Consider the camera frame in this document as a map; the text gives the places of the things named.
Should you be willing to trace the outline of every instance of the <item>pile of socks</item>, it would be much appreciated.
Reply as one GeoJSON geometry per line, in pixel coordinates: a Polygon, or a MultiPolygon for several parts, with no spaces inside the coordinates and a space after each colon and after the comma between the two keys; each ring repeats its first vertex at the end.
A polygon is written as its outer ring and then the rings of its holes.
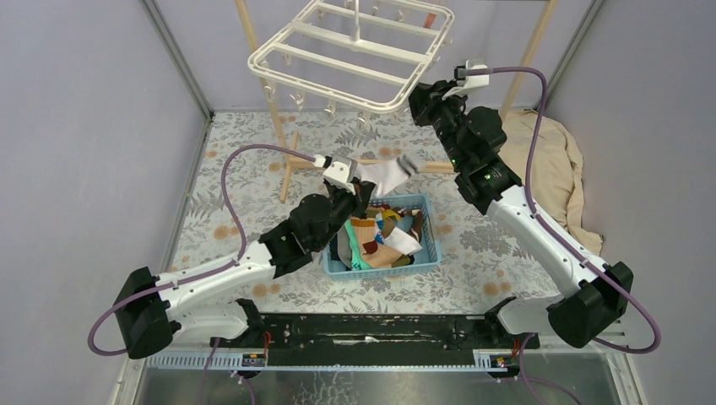
{"type": "Polygon", "coordinates": [[[331,240],[331,259],[341,261],[349,270],[408,266],[422,249],[424,223],[425,215],[419,209],[404,210],[386,204],[369,207],[363,218],[346,221],[331,240]],[[413,219],[408,232],[396,226],[404,217],[413,219]]]}

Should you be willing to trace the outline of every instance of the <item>white bracket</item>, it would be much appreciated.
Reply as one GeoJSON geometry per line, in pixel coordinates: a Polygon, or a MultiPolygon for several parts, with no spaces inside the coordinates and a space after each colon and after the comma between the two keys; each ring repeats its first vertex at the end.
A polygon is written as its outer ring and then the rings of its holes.
{"type": "Polygon", "coordinates": [[[355,194],[355,186],[350,181],[355,176],[357,166],[358,163],[355,160],[334,156],[331,165],[323,172],[323,179],[338,188],[344,188],[355,194]]]}
{"type": "MultiPolygon", "coordinates": [[[[486,65],[477,64],[476,61],[465,62],[465,69],[487,69],[486,65]]],[[[445,100],[451,95],[468,95],[480,87],[485,87],[490,84],[490,75],[485,74],[482,76],[468,76],[465,80],[459,80],[458,85],[448,90],[447,93],[442,97],[445,100]]]]}

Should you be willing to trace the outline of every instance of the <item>beige cloth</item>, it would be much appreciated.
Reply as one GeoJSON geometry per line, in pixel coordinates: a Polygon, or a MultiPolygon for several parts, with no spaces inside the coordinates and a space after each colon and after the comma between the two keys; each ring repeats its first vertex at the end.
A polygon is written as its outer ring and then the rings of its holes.
{"type": "MultiPolygon", "coordinates": [[[[502,124],[507,142],[500,150],[500,157],[523,182],[536,121],[537,114],[532,111],[512,112],[502,124]]],[[[602,238],[582,228],[582,168],[582,153],[572,134],[559,122],[543,119],[532,164],[534,199],[574,239],[599,255],[602,238]]]]}

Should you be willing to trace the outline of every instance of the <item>metal frame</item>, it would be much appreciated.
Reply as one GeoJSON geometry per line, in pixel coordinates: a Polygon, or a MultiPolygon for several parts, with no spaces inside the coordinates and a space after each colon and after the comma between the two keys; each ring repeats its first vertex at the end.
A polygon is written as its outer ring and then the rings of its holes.
{"type": "Polygon", "coordinates": [[[567,49],[564,51],[564,54],[562,55],[559,63],[557,64],[555,72],[552,74],[552,77],[548,82],[549,85],[547,87],[547,101],[545,108],[550,106],[552,99],[555,96],[555,92],[559,88],[561,80],[564,78],[565,72],[572,64],[572,59],[576,55],[579,47],[582,45],[584,38],[587,36],[587,33],[589,32],[589,30],[592,29],[594,21],[597,19],[597,17],[599,17],[599,14],[601,13],[606,3],[607,0],[592,0],[592,2],[589,4],[587,12],[584,14],[584,17],[579,23],[577,30],[574,31],[574,35],[569,41],[567,49]]]}
{"type": "Polygon", "coordinates": [[[201,110],[204,119],[210,119],[212,116],[211,106],[206,100],[206,97],[204,97],[197,79],[194,78],[192,69],[189,68],[189,64],[182,54],[182,50],[179,49],[179,45],[176,44],[174,35],[169,30],[169,26],[166,24],[159,6],[157,6],[155,0],[139,0],[139,4],[142,5],[144,12],[147,13],[149,22],[155,27],[157,36],[159,36],[164,45],[166,53],[169,55],[171,62],[174,63],[174,67],[179,72],[179,76],[187,86],[187,90],[189,94],[192,95],[197,107],[201,110]]]}

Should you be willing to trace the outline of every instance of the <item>colorful sock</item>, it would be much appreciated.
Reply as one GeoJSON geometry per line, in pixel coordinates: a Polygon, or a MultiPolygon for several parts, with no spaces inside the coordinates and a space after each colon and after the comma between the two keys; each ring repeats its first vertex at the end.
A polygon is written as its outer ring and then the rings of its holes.
{"type": "Polygon", "coordinates": [[[400,222],[400,215],[398,215],[398,214],[397,214],[395,211],[393,211],[392,209],[386,209],[385,211],[383,211],[383,212],[382,212],[382,217],[383,217],[383,219],[395,217],[396,219],[398,219],[398,222],[400,222]]]}
{"type": "Polygon", "coordinates": [[[378,250],[378,242],[373,241],[373,242],[364,243],[363,249],[365,249],[366,253],[369,255],[372,253],[375,253],[378,250]]]}
{"type": "Polygon", "coordinates": [[[383,240],[385,240],[385,238],[390,236],[390,233],[393,232],[393,229],[395,229],[395,220],[393,220],[392,218],[385,219],[382,222],[381,232],[382,232],[383,240]]]}
{"type": "Polygon", "coordinates": [[[345,221],[345,231],[348,234],[348,240],[350,244],[350,266],[356,270],[364,270],[371,268],[371,265],[364,262],[361,258],[361,248],[358,244],[358,239],[355,237],[355,231],[353,225],[350,224],[350,220],[345,221]]]}
{"type": "Polygon", "coordinates": [[[366,218],[376,218],[378,214],[381,213],[381,210],[374,207],[368,207],[366,208],[366,218]]]}
{"type": "Polygon", "coordinates": [[[361,253],[365,253],[363,246],[376,240],[376,220],[353,217],[350,219],[350,224],[353,225],[353,231],[355,232],[355,238],[358,240],[358,246],[361,247],[361,253]]]}
{"type": "Polygon", "coordinates": [[[425,215],[420,210],[413,210],[413,224],[410,226],[410,233],[413,234],[417,241],[423,240],[423,224],[425,223],[425,215]]]}
{"type": "Polygon", "coordinates": [[[401,253],[390,246],[381,245],[376,242],[376,220],[375,219],[350,219],[350,225],[355,232],[355,239],[361,252],[361,259],[372,268],[390,267],[391,263],[398,260],[401,253]]]}
{"type": "Polygon", "coordinates": [[[378,245],[378,249],[373,254],[365,254],[362,259],[373,268],[390,268],[402,254],[387,245],[378,245]]]}
{"type": "Polygon", "coordinates": [[[376,215],[376,224],[378,225],[378,234],[380,234],[380,231],[382,230],[383,226],[382,213],[378,213],[376,215]]]}
{"type": "Polygon", "coordinates": [[[390,265],[390,267],[401,267],[401,266],[408,266],[410,264],[410,258],[406,255],[402,255],[398,258],[393,264],[390,265]]]}
{"type": "Polygon", "coordinates": [[[385,240],[382,237],[381,231],[380,231],[380,225],[378,225],[378,221],[376,221],[376,239],[375,241],[380,243],[381,245],[385,245],[385,240]]]}

